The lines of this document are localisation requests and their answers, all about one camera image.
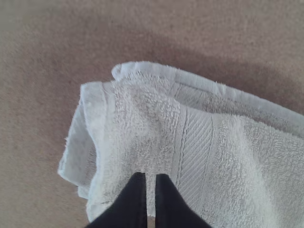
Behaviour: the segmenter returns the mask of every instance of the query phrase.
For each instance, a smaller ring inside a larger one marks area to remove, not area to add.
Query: folded towel
[[[303,227],[303,116],[168,66],[112,73],[82,85],[58,169],[88,199],[89,220],[140,171],[149,215],[155,175],[167,173],[213,227]]]

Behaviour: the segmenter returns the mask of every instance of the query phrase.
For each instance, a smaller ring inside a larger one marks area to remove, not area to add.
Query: floor
[[[87,223],[57,175],[82,83],[149,60],[304,114],[303,40],[303,0],[0,0],[0,227]]]

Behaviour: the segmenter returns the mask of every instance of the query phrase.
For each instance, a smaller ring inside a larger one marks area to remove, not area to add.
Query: towel
[[[130,176],[167,173],[213,227],[303,227],[303,116],[173,67],[141,62],[81,86],[58,173],[90,221]]]

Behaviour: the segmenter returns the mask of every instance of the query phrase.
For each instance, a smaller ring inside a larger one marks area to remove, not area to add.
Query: white towel
[[[168,66],[112,73],[82,85],[58,169],[88,198],[89,220],[141,171],[149,215],[155,175],[167,173],[215,228],[303,227],[303,116]]]

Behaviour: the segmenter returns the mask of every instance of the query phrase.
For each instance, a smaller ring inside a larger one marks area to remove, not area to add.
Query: black object
[[[185,203],[167,174],[156,176],[155,228],[212,228]],[[145,174],[133,174],[115,202],[86,228],[147,228]]]

